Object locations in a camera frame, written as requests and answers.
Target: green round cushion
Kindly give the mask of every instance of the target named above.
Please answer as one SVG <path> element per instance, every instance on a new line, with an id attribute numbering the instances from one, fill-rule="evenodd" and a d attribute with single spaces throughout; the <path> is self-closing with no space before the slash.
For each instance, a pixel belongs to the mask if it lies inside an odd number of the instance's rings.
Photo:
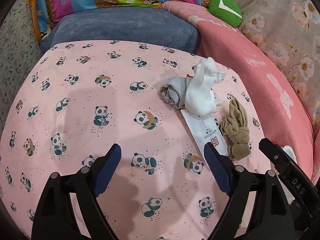
<path id="1" fill-rule="evenodd" d="M 208 7 L 211 14 L 232 27 L 237 27 L 242 22 L 241 10 L 233 0 L 210 0 Z"/>

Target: speckled floor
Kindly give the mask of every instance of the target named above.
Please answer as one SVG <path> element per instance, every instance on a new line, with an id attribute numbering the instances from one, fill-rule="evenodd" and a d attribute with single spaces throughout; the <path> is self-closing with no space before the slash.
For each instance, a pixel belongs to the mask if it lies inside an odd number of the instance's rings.
<path id="1" fill-rule="evenodd" d="M 28 0 L 17 0 L 0 27 L 0 137 L 11 104 L 41 55 Z"/>

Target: pink panda-print fabric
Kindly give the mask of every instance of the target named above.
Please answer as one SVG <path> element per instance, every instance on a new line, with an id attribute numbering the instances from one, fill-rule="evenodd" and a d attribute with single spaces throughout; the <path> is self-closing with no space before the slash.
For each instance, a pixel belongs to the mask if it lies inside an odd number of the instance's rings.
<path id="1" fill-rule="evenodd" d="M 199 60 L 128 41 L 78 41 L 47 51 L 20 88 L 0 142 L 0 197 L 18 227 L 31 236 L 52 172 L 90 167 L 117 143 L 122 158 L 98 202 L 119 239 L 207 239 L 228 198 L 181 112 L 159 94 L 167 78 L 193 75 Z M 226 77 L 213 87 L 223 100 L 213 116 L 220 122 L 229 100 L 240 101 L 250 120 L 252 153 L 237 163 L 265 173 L 270 162 L 258 149 L 264 135 L 250 96 L 233 70 L 219 63 L 217 70 Z M 74 195 L 72 200 L 80 230 L 89 236 Z"/>

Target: blue gripper pad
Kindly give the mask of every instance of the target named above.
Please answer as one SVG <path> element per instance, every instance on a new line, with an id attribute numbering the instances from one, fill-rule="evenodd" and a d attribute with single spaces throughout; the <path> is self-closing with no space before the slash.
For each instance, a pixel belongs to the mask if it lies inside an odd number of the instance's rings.
<path id="1" fill-rule="evenodd" d="M 231 182 L 230 175 L 224 168 L 221 160 L 219 159 L 220 155 L 217 151 L 213 151 L 210 147 L 210 143 L 206 143 L 204 146 L 204 158 L 209 165 L 209 168 L 217 181 L 219 189 L 229 195 L 231 193 Z"/>
<path id="2" fill-rule="evenodd" d="M 115 173 L 116 168 L 121 159 L 121 148 L 117 145 L 113 151 L 108 155 L 108 159 L 104 163 L 101 170 L 98 172 L 95 182 L 95 188 L 92 190 L 92 193 L 95 197 L 98 197 L 99 194 L 102 194 L 106 191 L 108 184 L 111 180 L 112 175 Z"/>

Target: white check mark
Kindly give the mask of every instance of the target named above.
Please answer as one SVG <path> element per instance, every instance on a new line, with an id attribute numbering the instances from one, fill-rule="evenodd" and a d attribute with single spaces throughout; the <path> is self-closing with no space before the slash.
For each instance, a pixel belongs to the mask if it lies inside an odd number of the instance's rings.
<path id="1" fill-rule="evenodd" d="M 226 10 L 226 11 L 228 11 L 228 12 L 231 12 L 231 13 L 233 13 L 234 15 L 237 15 L 238 17 L 240 17 L 240 18 L 242 19 L 242 16 L 241 16 L 240 14 L 238 14 L 238 13 L 235 12 L 234 10 L 230 9 L 228 6 L 224 5 L 222 0 L 220 0 L 219 8 L 221 8 L 221 9 L 223 9 L 223 10 Z"/>

